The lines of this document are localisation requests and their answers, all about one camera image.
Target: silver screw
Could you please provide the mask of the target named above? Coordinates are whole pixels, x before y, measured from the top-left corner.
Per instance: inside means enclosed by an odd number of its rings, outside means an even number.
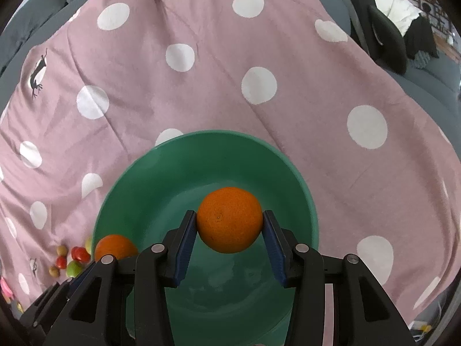
[[[164,249],[165,249],[165,246],[163,246],[161,243],[157,243],[153,245],[151,248],[152,252],[156,252],[156,253],[162,252]]]
[[[357,264],[360,261],[360,259],[357,255],[349,254],[347,255],[347,261],[351,264]]]
[[[304,243],[298,243],[296,245],[296,251],[298,251],[298,252],[308,252],[309,251],[309,246],[305,245]]]
[[[112,255],[105,255],[101,259],[101,262],[105,265],[110,264],[113,261],[114,261],[114,257]]]

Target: black cloth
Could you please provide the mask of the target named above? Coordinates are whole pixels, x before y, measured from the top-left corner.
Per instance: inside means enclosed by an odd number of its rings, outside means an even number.
[[[407,72],[405,41],[397,26],[379,11],[376,6],[368,6],[370,21],[377,39],[383,44],[381,58],[396,73]]]
[[[419,18],[411,22],[410,28],[403,38],[409,59],[414,60],[414,56],[420,50],[429,53],[436,59],[439,58],[434,34],[432,33],[432,26],[425,17],[419,16]]]
[[[375,0],[351,0],[351,2],[357,12],[357,16],[359,17],[360,25],[362,26],[370,57],[373,60],[377,60],[380,56],[381,49],[373,33],[370,16],[368,14],[368,6],[376,7],[376,2]],[[352,31],[351,37],[358,45],[360,45],[355,30]]]

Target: blue gripper pad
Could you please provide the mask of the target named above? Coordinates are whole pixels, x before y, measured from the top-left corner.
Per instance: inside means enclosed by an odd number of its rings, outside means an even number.
[[[262,236],[266,245],[267,254],[272,266],[272,273],[275,279],[285,287],[287,284],[287,276],[285,274],[285,257],[282,248],[278,242],[275,230],[269,218],[263,214]]]
[[[174,273],[174,282],[179,286],[181,281],[186,276],[187,268],[189,266],[190,256],[194,248],[195,237],[197,237],[197,214],[194,212],[186,226],[183,239],[179,245],[176,255],[176,270]]]

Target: bowl rim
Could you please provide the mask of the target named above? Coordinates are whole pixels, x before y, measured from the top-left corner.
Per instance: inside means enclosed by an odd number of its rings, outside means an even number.
[[[287,167],[290,169],[290,171],[294,174],[294,177],[296,178],[296,180],[298,181],[298,183],[300,184],[301,186],[301,189],[304,193],[304,197],[305,199],[307,200],[307,206],[309,208],[309,211],[311,213],[311,230],[312,230],[312,246],[313,248],[315,249],[318,249],[319,248],[319,222],[318,222],[318,218],[317,218],[317,210],[315,208],[315,204],[314,204],[314,200],[312,198],[312,194],[306,184],[306,181],[304,180],[303,176],[301,175],[301,173],[298,171],[298,169],[296,168],[296,166],[294,166],[294,164],[290,161],[290,159],[283,153],[281,152],[280,150],[278,150],[277,148],[275,148],[273,145],[267,143],[266,141],[263,141],[262,139],[259,139],[253,135],[250,135],[250,134],[244,134],[244,133],[241,133],[241,132],[238,132],[238,131],[233,131],[233,130],[219,130],[219,129],[212,129],[212,130],[198,130],[198,131],[193,131],[193,132],[190,132],[190,133],[186,133],[186,134],[183,134],[183,135],[179,135],[179,136],[176,136],[172,139],[169,139],[161,144],[158,144],[157,146],[154,146],[152,149],[148,150],[146,153],[144,153],[141,157],[137,158],[131,165],[129,165],[125,170],[124,172],[117,178],[117,180],[115,181],[115,183],[113,184],[113,186],[111,187],[111,189],[109,190],[109,192],[107,193],[107,195],[105,196],[104,198],[104,201],[101,205],[101,208],[99,209],[99,212],[98,212],[98,215],[96,217],[96,222],[95,222],[95,226],[93,228],[93,233],[92,233],[92,242],[91,242],[91,255],[93,256],[94,254],[94,250],[95,250],[95,234],[96,234],[96,229],[98,227],[98,224],[99,224],[99,221],[100,221],[100,216],[101,216],[101,212],[107,202],[107,199],[109,198],[110,194],[112,194],[112,191],[115,189],[115,187],[117,186],[117,184],[120,182],[120,180],[125,176],[125,174],[134,166],[137,164],[137,162],[139,160],[141,160],[145,155],[147,155],[149,152],[159,148],[159,147],[162,147],[166,144],[170,144],[172,142],[176,142],[178,140],[181,140],[181,139],[185,139],[185,138],[188,138],[188,137],[191,137],[191,136],[196,136],[196,135],[205,135],[205,134],[222,134],[222,135],[232,135],[232,136],[238,136],[238,137],[241,137],[241,138],[244,138],[244,139],[249,139],[249,140],[252,140],[254,141],[255,143],[259,143],[260,145],[264,146],[266,149],[268,149],[269,151],[271,151],[273,154],[275,154],[278,158],[280,158],[283,163],[285,165],[287,165]]]

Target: red tomato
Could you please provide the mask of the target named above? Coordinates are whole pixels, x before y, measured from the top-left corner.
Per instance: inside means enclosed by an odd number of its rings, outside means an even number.
[[[67,268],[67,259],[64,256],[59,256],[56,259],[56,267],[59,269],[66,269]]]
[[[91,260],[91,255],[86,251],[84,247],[74,247],[71,254],[73,260],[77,260],[78,262],[84,264],[89,263]]]

